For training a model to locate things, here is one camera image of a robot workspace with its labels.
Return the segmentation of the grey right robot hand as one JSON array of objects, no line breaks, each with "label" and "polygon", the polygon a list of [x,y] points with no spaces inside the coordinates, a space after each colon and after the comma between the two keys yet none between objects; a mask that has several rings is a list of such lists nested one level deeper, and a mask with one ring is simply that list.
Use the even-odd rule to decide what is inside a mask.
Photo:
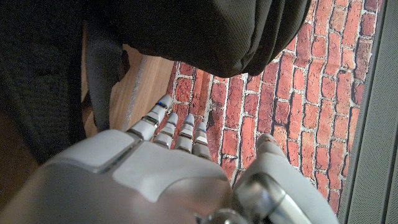
[{"label": "grey right robot hand", "polygon": [[336,223],[323,195],[270,134],[230,184],[210,158],[205,124],[167,114],[163,96],[132,128],[57,154],[1,212],[2,223]]}]

